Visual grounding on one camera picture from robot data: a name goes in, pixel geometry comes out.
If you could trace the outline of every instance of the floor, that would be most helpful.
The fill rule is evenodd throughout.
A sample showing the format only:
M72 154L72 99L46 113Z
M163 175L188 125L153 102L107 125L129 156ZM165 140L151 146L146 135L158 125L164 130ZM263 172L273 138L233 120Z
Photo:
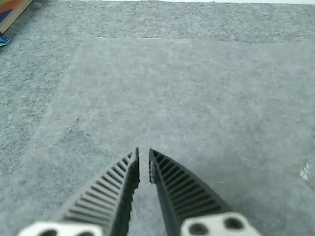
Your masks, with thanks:
M34 220L49 219L100 166L135 146L140 146L145 158L150 145L196 172L262 233L314 234L313 5L41 1L34 2L6 34L12 42L0 49L0 182L4 189L0 195L0 230L5 235L15 235ZM103 38L116 40L108 44ZM124 41L128 38L137 40ZM148 42L148 38L159 40ZM133 71L124 66L124 70L118 70L124 55L132 57L141 52L143 44L148 44L148 51L135 60L141 69ZM213 53L215 60L210 60L200 45L209 48L208 54ZM150 51L155 47L161 54ZM111 59L106 52L112 53L113 64L108 64ZM256 63L244 56L251 53ZM143 55L150 59L159 55L156 58L160 60L151 64ZM167 69L161 56L168 58L173 69ZM204 64L196 62L201 57ZM257 64L264 70L252 71ZM158 70L156 65L165 70ZM183 65L194 67L187 69ZM158 82L137 80L148 73L145 68L155 68L152 78L158 76L161 81L168 81L171 73L172 84L164 88ZM213 84L199 81L202 76L191 81L187 76L193 68L203 71L203 77L212 72L217 78ZM95 83L81 84L91 71L97 71L93 74ZM102 79L107 73L106 78L125 79L111 87ZM231 86L226 87L220 78L231 76L235 80L229 80ZM247 76L252 80L241 79ZM185 81L182 86L177 86L179 79ZM198 84L211 89L203 90ZM126 93L112 101L103 98L112 102L108 106L96 103L86 110L76 109L78 104L93 104L104 96L96 85L105 94L112 91L113 97L138 85L141 96ZM149 107L145 110L148 113L143 113L138 110L140 105L136 110L127 107L129 118L126 103L141 104L146 99L144 95L150 95L150 88L155 88L153 94L166 97L165 93L172 89L181 99L169 97L166 103L151 97L150 104L166 112L165 117L152 123L146 121L152 115ZM234 103L233 97L224 96L226 89L237 99L241 98L237 93L244 92L245 99ZM201 110L195 110L194 119L185 118L186 107L192 104L188 100L181 103L184 90L199 101L194 104ZM82 100L78 93L89 99ZM73 109L65 102L66 97L75 98ZM208 104L205 101L210 99L211 104L221 99L221 104L214 105L217 113L212 114L213 121L202 119ZM253 107L255 113L249 113ZM136 111L143 116L137 118ZM58 120L58 116L71 118ZM116 126L105 129L103 122L111 119ZM205 132L199 120L211 132ZM170 126L165 124L173 125L175 134L168 133ZM214 146L205 140L211 140ZM191 161L191 156L199 164ZM209 160L216 164L215 168L207 167ZM146 165L144 161L141 166L144 177ZM141 185L135 196L130 235L165 234L159 209L151 204L157 200L154 191L146 181ZM150 223L142 225L136 220L145 218Z
M95 1L95 0L78 0L78 1ZM315 4L315 0L160 0L168 2L228 2L228 3L270 3L270 4Z

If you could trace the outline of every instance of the dark gray carpet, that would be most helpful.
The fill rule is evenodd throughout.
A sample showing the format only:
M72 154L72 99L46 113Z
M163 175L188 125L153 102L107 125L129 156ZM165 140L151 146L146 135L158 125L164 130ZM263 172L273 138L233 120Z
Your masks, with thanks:
M68 88L63 84L67 81L74 81L74 85L81 88L77 80L70 80L68 75L56 93L85 32L106 37L202 38L230 44L226 42L220 54L213 48L214 45L218 49L222 46L218 42L201 41L206 43L205 48L216 51L213 61L210 54L200 52L196 42L181 41L192 58L187 52L180 53L183 45L174 46L174 41L163 47L158 45L161 53L167 54L171 68L163 59L150 64L136 44L133 50L139 55L135 61L144 66L139 69L136 64L132 68L118 65L119 59L114 54L116 64L110 68L117 70L117 74L110 71L112 78L104 74L106 67L103 67L110 60L103 61L104 55L99 50L96 52L99 58L93 58L90 53L88 60L81 58L84 62L81 68L91 70L92 75L96 73L97 78L106 78L106 91L116 85L112 96L104 99L109 102L106 109L118 106L118 111L108 110L112 117L107 117L106 109L99 111L95 106L84 108L83 111L89 112L82 115L82 111L69 110L67 103L58 107L50 101L72 94L72 90L62 92L63 85ZM154 147L187 165L263 233L314 233L311 224L314 195L307 183L298 177L307 163L312 166L310 159L314 156L314 70L310 66L314 61L311 56L314 55L312 42L315 39L313 6L44 1L39 9L31 5L7 35L12 36L13 41L0 49L0 181L1 188L6 189L0 195L0 228L6 235L14 235L38 218L48 219L76 187L92 176L94 170L112 158L120 158L135 146L140 146L143 158L147 157L147 149ZM233 43L235 41L257 44L249 46ZM93 51L97 45L106 46L111 52L118 50L121 59L126 57L115 44L109 47L103 45L103 41L96 45L93 42L81 50L91 47ZM301 44L261 44L266 42ZM148 58L160 59L162 55L159 53L153 57L151 46L147 48ZM132 53L130 48L126 47L127 54ZM215 66L192 66L198 63L199 57L204 57L204 64L214 63ZM98 65L97 69L89 68L91 61ZM164 67L157 70L159 63ZM129 84L126 79L130 78L129 69L133 68L134 84ZM192 72L195 78L189 79ZM147 83L141 81L144 75L147 75ZM213 83L206 80L212 75ZM80 78L87 79L78 74L77 79ZM123 80L121 84L117 84L119 79ZM167 83L163 81L171 81L173 85L166 87ZM99 82L103 88L105 81ZM186 82L193 84L191 90ZM159 96L145 97L141 100L144 107L135 103L135 108L125 114L125 108L130 107L116 103L120 98L124 102L133 101L123 91L136 85L139 85L139 98L149 91ZM164 106L163 97L168 98L173 87L181 93L179 97L167 100L168 105ZM102 100L95 101L96 94L87 97L84 104L93 99L92 104L100 103L102 107ZM165 112L156 113L156 107L148 110L146 99L155 104L157 110L165 109ZM212 111L205 115L209 109L207 104L212 103L216 105L216 113ZM58 113L53 112L55 108L68 111L64 114L68 119L62 118L58 123ZM104 115L104 120L94 120L95 124L90 122L99 112ZM214 119L210 126L209 116ZM116 126L108 127L112 122ZM175 131L171 132L165 124ZM43 136L42 131L47 127L50 127L50 133ZM211 164L215 166L210 167L211 171L208 170L210 156ZM145 181L146 170L146 167L142 168ZM130 235L146 232L162 235L160 212L152 205L157 200L154 188L142 186L135 200L143 205L135 207ZM151 219L151 222L138 225L134 222L137 218Z

